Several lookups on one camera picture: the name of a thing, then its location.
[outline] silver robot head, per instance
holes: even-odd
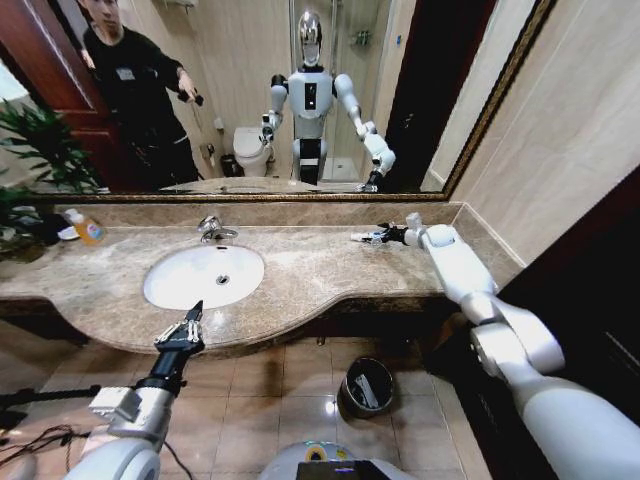
[[[315,67],[320,61],[320,50],[322,49],[320,16],[306,10],[298,22],[298,34],[302,47],[302,61],[307,67]]]

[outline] sink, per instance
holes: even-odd
[[[217,308],[242,300],[258,288],[264,262],[243,247],[207,245],[176,252],[156,263],[144,280],[153,305],[189,310],[198,300]]]

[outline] person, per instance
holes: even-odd
[[[154,189],[201,178],[167,93],[196,99],[187,71],[147,37],[122,25],[117,0],[78,1],[93,21],[83,35],[83,58],[140,160],[141,174]]]

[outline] chrome faucet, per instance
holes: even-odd
[[[218,240],[222,238],[235,238],[238,236],[238,232],[229,228],[224,228],[222,222],[218,217],[209,215],[205,217],[198,225],[198,231],[202,232],[202,243],[209,243],[211,240]]]

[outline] cable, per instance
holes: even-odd
[[[52,432],[63,432],[57,435],[48,436],[48,434]],[[0,460],[0,468],[7,465],[12,460],[24,455],[26,453],[36,453],[39,450],[42,450],[46,446],[60,441],[60,446],[67,447],[67,457],[66,457],[66,467],[67,472],[71,469],[70,466],[70,456],[71,456],[71,442],[74,438],[87,438],[89,433],[77,433],[71,425],[56,425],[55,427],[47,428],[44,432],[42,432],[36,439],[32,440],[29,443],[21,444],[21,445],[11,445],[9,447],[5,447],[0,449],[0,453],[7,452],[9,450],[18,449],[17,452],[12,453],[8,457]]]
[[[173,449],[173,447],[171,445],[169,445],[169,443],[167,443],[166,440],[164,441],[164,444],[167,447],[167,450],[169,450],[171,452],[171,455],[173,455],[173,458],[176,460],[176,463],[178,464],[178,466],[180,468],[182,468],[184,470],[184,472],[187,474],[187,477],[189,477],[189,480],[195,480],[195,477],[193,476],[193,473],[191,473],[189,471],[189,469],[187,467],[185,467],[184,463],[182,463],[180,461],[180,459],[178,458],[178,454]]]

